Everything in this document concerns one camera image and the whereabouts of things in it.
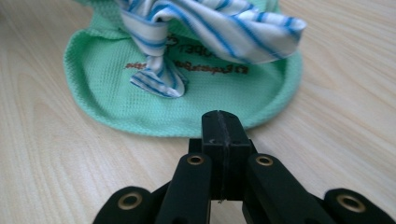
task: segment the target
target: textured fabric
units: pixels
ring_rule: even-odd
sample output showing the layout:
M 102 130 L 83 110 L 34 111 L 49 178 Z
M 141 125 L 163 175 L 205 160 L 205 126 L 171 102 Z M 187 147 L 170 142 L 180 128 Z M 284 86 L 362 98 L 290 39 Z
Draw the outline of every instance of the textured fabric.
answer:
M 78 106 L 91 118 L 129 133 L 198 137 L 201 116 L 224 110 L 238 116 L 245 128 L 278 114 L 296 92 L 301 55 L 264 64 L 224 61 L 184 29 L 169 22 L 166 57 L 189 84 L 176 99 L 158 97 L 129 82 L 144 69 L 146 57 L 123 26 L 111 0 L 84 1 L 93 8 L 90 27 L 76 32 L 64 54 L 64 70 Z M 260 11 L 278 12 L 277 1 L 252 1 Z
M 147 66 L 131 77 L 143 90 L 164 97 L 184 94 L 183 75 L 164 56 L 168 21 L 178 20 L 212 53 L 234 63 L 268 63 L 290 56 L 305 22 L 260 12 L 245 0 L 119 0 L 123 23 Z

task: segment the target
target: knotted fabric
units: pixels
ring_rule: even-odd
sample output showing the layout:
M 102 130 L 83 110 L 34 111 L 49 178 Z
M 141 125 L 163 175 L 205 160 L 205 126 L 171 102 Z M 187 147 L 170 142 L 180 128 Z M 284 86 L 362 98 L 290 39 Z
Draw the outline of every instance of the knotted fabric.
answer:
M 163 96 L 184 94 L 185 78 L 165 56 L 168 22 L 178 20 L 217 57 L 233 63 L 269 63 L 290 56 L 305 22 L 260 12 L 245 0 L 118 0 L 125 28 L 147 65 L 131 83 Z

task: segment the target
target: green towel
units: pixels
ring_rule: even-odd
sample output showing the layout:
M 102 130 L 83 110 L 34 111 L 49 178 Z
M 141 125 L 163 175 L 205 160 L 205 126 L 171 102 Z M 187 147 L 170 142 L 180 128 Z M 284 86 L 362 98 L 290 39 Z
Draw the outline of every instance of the green towel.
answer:
M 186 93 L 167 99 L 129 82 L 145 57 L 125 32 L 112 0 L 92 0 L 87 29 L 77 31 L 64 54 L 64 69 L 77 104 L 93 119 L 129 133 L 197 137 L 201 116 L 224 110 L 245 128 L 278 114 L 296 92 L 302 73 L 297 52 L 288 59 L 259 65 L 216 58 L 177 21 L 170 25 L 169 59 L 188 80 Z M 278 12 L 277 1 L 251 1 L 262 11 Z

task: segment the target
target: black plastic linkage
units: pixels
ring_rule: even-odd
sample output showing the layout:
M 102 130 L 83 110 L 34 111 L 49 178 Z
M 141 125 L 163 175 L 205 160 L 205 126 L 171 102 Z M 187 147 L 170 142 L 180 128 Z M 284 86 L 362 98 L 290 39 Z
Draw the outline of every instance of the black plastic linkage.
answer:
M 207 224 L 211 200 L 233 200 L 248 224 L 396 224 L 352 190 L 309 194 L 277 158 L 257 153 L 237 116 L 211 111 L 202 125 L 168 184 L 117 191 L 93 223 Z

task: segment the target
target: tabletop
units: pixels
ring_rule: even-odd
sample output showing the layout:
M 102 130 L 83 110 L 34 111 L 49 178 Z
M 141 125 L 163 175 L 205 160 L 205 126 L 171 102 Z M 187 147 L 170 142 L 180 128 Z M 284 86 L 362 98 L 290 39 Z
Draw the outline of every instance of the tabletop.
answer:
M 247 136 L 310 193 L 353 189 L 396 218 L 396 1 L 280 1 L 308 27 L 303 80 L 287 108 Z M 168 182 L 188 138 L 124 133 L 75 104 L 64 76 L 89 7 L 0 1 L 0 223 L 92 223 L 118 189 Z M 211 223 L 244 223 L 212 203 Z

